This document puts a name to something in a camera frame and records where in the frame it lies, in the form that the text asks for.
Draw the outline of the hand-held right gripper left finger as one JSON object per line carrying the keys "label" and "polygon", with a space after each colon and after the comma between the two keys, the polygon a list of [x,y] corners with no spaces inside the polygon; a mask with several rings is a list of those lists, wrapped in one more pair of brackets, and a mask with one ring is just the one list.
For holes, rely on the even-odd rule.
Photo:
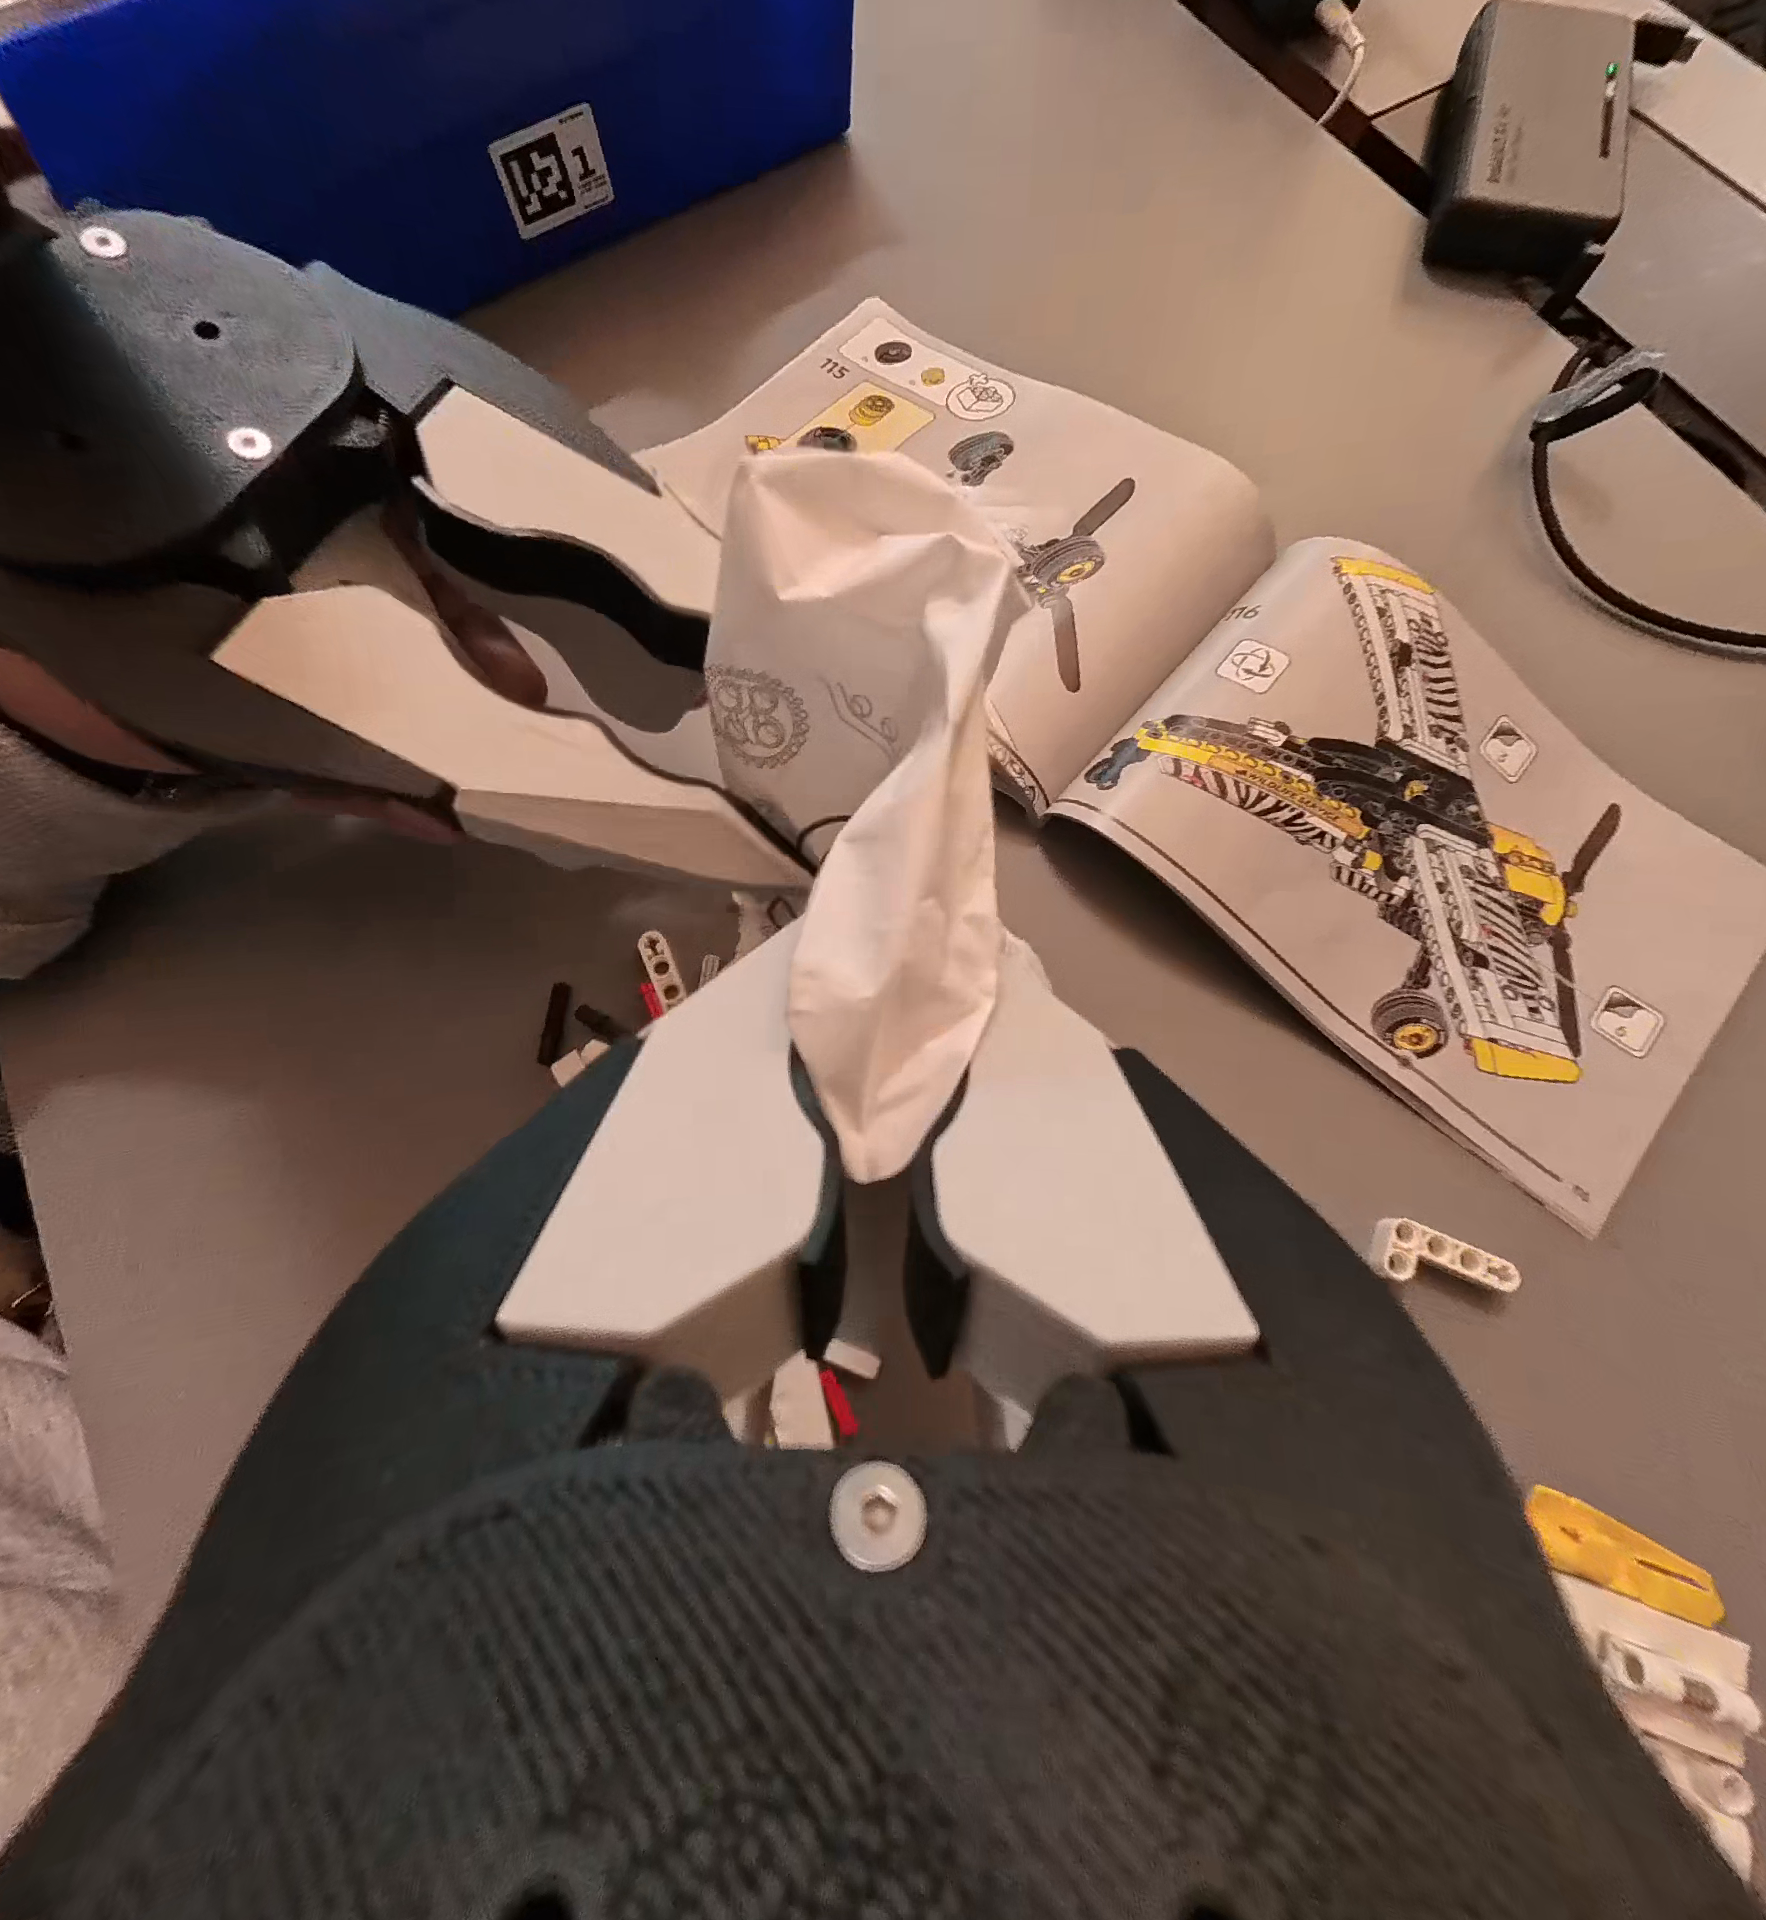
{"label": "hand-held right gripper left finger", "polygon": [[509,1343],[643,1365],[781,1365],[823,1141],[792,1081],[799,921],[567,1094],[613,1094],[496,1308]]}

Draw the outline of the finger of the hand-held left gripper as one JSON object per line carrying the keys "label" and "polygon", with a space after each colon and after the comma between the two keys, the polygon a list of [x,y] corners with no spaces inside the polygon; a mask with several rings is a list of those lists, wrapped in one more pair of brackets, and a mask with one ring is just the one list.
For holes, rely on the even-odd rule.
{"label": "finger of the hand-held left gripper", "polygon": [[664,667],[704,667],[720,541],[645,471],[457,386],[415,454],[422,541],[472,593],[596,614]]}
{"label": "finger of the hand-held left gripper", "polygon": [[487,688],[425,612],[375,587],[264,603],[216,661],[449,789],[463,834],[562,871],[804,893],[810,874],[722,777],[704,708],[665,733],[610,718],[566,667],[559,713]]}

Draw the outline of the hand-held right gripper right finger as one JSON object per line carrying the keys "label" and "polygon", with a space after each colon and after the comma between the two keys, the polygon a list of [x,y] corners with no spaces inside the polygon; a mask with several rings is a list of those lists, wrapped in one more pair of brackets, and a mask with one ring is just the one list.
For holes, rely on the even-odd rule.
{"label": "hand-held right gripper right finger", "polygon": [[1253,1311],[1109,1039],[1010,947],[966,1074],[908,1169],[903,1308],[988,1448],[1067,1379],[1247,1357]]}

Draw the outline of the paper blue bin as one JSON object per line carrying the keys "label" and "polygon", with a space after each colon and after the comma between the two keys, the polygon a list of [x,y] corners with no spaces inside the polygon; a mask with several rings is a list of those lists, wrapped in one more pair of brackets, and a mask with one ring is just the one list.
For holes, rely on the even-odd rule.
{"label": "paper blue bin", "polygon": [[0,39],[64,206],[475,306],[841,141],[851,3],[122,3]]}

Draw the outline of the printed white paper bag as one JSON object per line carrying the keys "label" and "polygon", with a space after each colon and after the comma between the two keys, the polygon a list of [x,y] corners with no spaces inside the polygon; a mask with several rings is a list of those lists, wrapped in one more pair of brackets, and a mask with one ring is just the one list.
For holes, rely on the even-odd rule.
{"label": "printed white paper bag", "polygon": [[905,457],[734,472],[707,715],[726,789],[813,874],[786,1019],[865,1187],[934,1132],[999,995],[987,690],[1028,611],[997,530]]}

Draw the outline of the lego airplane model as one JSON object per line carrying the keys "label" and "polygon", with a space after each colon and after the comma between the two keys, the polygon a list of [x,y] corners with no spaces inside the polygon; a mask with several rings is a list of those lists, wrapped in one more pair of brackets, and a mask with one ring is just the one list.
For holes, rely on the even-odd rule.
{"label": "lego airplane model", "polygon": [[1764,1720],[1752,1647],[1723,1632],[1716,1581],[1560,1492],[1532,1490],[1523,1513],[1617,1714],[1739,1882],[1752,1884],[1757,1801],[1748,1764]]}

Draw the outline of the scattered small lego pieces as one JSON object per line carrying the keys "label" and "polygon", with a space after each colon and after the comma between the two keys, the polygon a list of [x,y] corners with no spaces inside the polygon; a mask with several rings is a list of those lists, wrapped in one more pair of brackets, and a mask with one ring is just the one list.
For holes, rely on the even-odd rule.
{"label": "scattered small lego pieces", "polygon": [[[740,950],[731,964],[755,949]],[[674,1013],[729,966],[707,955],[695,975],[684,975],[665,934],[645,931],[637,940],[639,991],[647,1021],[637,1031],[587,1006],[574,1009],[574,1048],[556,1048],[549,1060],[558,1091],[567,1091],[602,1060],[624,1060],[651,1031],[655,1021]],[[860,1329],[844,1334],[849,1294],[849,1220],[844,1177],[839,1147],[823,1127],[807,1074],[799,1068],[792,1043],[792,1081],[806,1118],[823,1141],[821,1211],[799,1256],[799,1316],[804,1345],[781,1365],[643,1365],[643,1369],[681,1369],[715,1387],[724,1420],[734,1438],[780,1450],[847,1448],[860,1435],[856,1382],[872,1382],[879,1371],[874,1336]]]}

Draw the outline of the white angled lego beam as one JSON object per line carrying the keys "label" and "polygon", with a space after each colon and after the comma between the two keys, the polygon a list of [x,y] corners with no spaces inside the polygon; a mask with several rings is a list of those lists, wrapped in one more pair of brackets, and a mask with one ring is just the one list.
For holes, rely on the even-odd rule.
{"label": "white angled lego beam", "polygon": [[1383,1217],[1376,1225],[1367,1265],[1389,1284],[1433,1275],[1501,1297],[1520,1290],[1520,1268],[1514,1261],[1403,1215]]}

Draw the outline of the lego instruction booklet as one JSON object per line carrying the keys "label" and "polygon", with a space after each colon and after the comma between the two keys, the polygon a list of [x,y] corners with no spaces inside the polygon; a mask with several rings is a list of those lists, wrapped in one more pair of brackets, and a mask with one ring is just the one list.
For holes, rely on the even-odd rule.
{"label": "lego instruction booklet", "polygon": [[1195,909],[1325,1037],[1601,1235],[1766,955],[1766,869],[1597,759],[1401,559],[1280,547],[1246,474],[867,300],[643,454],[710,534],[734,472],[902,454],[1034,612],[995,786]]}

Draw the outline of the power adapter brick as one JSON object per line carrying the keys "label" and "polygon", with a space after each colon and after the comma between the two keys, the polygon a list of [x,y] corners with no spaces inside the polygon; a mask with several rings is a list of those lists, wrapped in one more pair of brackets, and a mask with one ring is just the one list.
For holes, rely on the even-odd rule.
{"label": "power adapter brick", "polygon": [[1423,262],[1557,281],[1623,214],[1636,23],[1571,5],[1473,16],[1429,131]]}

